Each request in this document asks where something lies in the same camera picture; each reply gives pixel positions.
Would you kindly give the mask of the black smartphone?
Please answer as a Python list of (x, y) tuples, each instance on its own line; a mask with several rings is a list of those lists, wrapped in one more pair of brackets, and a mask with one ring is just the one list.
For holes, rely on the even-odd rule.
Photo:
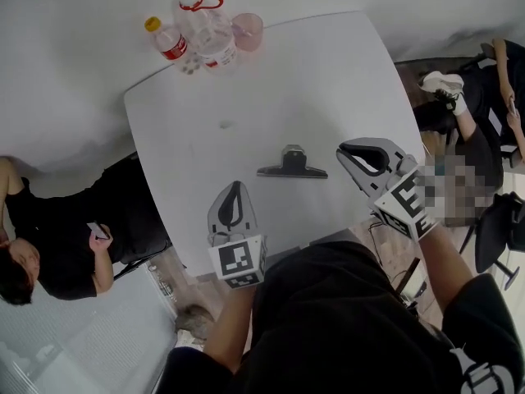
[(97, 240), (109, 240), (110, 236), (98, 222), (88, 222), (88, 228)]

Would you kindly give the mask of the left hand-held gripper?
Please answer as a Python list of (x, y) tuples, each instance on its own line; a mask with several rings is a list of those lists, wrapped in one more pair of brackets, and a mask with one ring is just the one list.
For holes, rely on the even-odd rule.
[(257, 219), (246, 185), (231, 182), (208, 210), (209, 256), (219, 280), (231, 289), (255, 286), (264, 281), (266, 237)]

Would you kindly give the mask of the person's right forearm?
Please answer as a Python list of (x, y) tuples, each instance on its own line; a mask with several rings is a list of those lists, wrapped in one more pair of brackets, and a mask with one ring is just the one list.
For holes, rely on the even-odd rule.
[(435, 225), (422, 237), (419, 247), (431, 289), (444, 313), (450, 302), (474, 276), (442, 225)]

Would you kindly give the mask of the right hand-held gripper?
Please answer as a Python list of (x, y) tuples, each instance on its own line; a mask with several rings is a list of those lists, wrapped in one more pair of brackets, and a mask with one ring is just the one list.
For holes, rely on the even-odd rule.
[(346, 140), (336, 157), (367, 196), (379, 190), (371, 197), (371, 208), (384, 224), (412, 241), (420, 241), (436, 225), (418, 189), (415, 157), (405, 156), (394, 142), (375, 137)]

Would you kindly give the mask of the black folding chair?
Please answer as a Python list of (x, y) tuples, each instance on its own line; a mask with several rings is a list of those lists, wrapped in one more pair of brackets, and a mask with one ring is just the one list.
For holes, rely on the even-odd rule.
[(162, 254), (167, 249), (172, 247), (172, 243), (169, 237), (159, 242), (153, 247), (148, 248), (144, 253), (126, 253), (122, 256), (120, 263), (124, 265), (124, 268), (114, 275), (114, 280), (118, 280), (125, 275), (132, 273), (141, 265), (147, 263), (150, 259)]

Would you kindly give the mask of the large metal binder clip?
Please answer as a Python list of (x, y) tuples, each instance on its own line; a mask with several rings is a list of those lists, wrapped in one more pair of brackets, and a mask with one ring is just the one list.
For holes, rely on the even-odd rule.
[(279, 165), (261, 167), (257, 170), (258, 176), (327, 179), (328, 174), (322, 169), (309, 167), (308, 157), (300, 145), (288, 144), (281, 153)]

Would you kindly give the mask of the small red-label plastic bottle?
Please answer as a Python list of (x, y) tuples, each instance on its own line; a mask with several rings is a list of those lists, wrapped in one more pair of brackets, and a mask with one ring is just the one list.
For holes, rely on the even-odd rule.
[(151, 16), (144, 22), (144, 28), (155, 49), (182, 73), (190, 76), (200, 69), (199, 56), (174, 25), (164, 24)]

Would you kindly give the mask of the grey bag on floor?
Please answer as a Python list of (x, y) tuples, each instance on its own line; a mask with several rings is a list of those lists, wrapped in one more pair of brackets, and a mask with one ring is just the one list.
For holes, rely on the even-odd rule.
[(213, 316), (201, 305), (186, 305), (177, 312), (176, 331), (187, 331), (201, 341), (208, 339), (209, 330), (215, 323)]

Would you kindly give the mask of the pink plastic cup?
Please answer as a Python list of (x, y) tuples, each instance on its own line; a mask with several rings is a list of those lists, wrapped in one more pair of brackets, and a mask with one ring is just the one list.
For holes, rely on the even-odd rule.
[(235, 44), (245, 52), (256, 51), (263, 39), (263, 20), (254, 13), (241, 13), (231, 21)]

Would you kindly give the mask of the large clear red-handled bottle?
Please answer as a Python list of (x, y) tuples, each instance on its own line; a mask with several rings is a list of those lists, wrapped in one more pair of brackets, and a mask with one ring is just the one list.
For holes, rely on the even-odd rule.
[(203, 67), (226, 75), (239, 65), (231, 19), (224, 0), (173, 0), (174, 23), (199, 56)]

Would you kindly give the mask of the person's left forearm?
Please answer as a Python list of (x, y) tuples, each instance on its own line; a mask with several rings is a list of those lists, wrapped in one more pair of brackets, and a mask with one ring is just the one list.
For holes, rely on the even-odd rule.
[(228, 293), (204, 344), (203, 353), (232, 373), (241, 365), (257, 288), (256, 285), (246, 286)]

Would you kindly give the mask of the black office chair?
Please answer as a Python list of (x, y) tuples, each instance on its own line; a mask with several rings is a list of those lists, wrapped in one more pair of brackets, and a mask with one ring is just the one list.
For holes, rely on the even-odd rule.
[(515, 192), (495, 195), (493, 204), (479, 218), (476, 227), (475, 265), (484, 273), (495, 265), (508, 279), (507, 291), (519, 274), (500, 262), (506, 249), (525, 253), (525, 199)]

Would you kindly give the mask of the person's black shirt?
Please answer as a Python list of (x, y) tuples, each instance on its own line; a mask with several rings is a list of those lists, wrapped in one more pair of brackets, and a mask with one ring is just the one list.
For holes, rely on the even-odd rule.
[(492, 276), (466, 282), (436, 329), (353, 242), (311, 246), (269, 269), (241, 360), (231, 370), (175, 348), (157, 394), (515, 394), (525, 381), (523, 349)]

